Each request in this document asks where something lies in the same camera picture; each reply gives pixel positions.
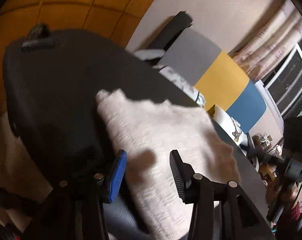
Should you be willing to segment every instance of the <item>patterned curtain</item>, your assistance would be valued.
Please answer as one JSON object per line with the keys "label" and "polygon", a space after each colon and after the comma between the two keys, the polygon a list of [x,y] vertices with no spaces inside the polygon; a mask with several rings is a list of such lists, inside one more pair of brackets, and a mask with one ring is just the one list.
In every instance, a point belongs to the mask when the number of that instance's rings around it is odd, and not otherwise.
{"label": "patterned curtain", "polygon": [[233,60],[257,82],[272,71],[302,39],[302,17],[290,0]]}

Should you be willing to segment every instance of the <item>metal rivet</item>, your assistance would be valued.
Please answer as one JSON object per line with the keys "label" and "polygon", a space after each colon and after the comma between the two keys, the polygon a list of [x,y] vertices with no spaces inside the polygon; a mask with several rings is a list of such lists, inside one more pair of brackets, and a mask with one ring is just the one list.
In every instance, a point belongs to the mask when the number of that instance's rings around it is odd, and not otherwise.
{"label": "metal rivet", "polygon": [[235,181],[231,180],[231,181],[229,182],[229,186],[230,186],[230,187],[237,187],[238,184],[237,184]]}
{"label": "metal rivet", "polygon": [[103,174],[102,173],[96,173],[93,176],[95,179],[103,179]]}
{"label": "metal rivet", "polygon": [[202,178],[203,178],[203,175],[200,174],[200,173],[194,173],[194,174],[193,174],[193,178],[195,178],[195,179],[202,179]]}
{"label": "metal rivet", "polygon": [[68,182],[66,180],[62,180],[59,182],[60,187],[65,187],[66,185],[68,185]]}

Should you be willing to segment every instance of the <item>colorful padded headboard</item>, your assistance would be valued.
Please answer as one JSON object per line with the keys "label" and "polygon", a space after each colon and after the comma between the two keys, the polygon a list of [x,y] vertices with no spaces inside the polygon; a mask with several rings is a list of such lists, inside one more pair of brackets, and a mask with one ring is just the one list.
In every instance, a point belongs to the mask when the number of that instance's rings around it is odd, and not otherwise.
{"label": "colorful padded headboard", "polygon": [[206,100],[220,106],[247,133],[266,110],[265,102],[244,71],[209,39],[186,28],[158,63],[173,67]]}

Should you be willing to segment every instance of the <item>rolled blanket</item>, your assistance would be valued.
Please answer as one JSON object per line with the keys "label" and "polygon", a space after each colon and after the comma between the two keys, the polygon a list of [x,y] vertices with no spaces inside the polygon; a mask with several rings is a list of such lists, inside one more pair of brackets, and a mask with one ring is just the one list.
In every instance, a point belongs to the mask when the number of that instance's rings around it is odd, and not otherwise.
{"label": "rolled blanket", "polygon": [[132,101],[121,90],[101,90],[96,100],[115,152],[128,153],[125,179],[155,239],[180,239],[190,227],[192,204],[178,196],[169,163],[172,150],[211,181],[240,182],[233,148],[221,141],[200,107]]}

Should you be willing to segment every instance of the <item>gray panel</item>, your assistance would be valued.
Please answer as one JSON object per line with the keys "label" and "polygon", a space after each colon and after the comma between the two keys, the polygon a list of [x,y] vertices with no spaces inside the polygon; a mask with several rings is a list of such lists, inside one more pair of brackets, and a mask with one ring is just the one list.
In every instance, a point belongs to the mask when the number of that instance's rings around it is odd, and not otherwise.
{"label": "gray panel", "polygon": [[158,64],[171,66],[194,86],[220,52],[221,49],[212,41],[197,31],[187,28]]}

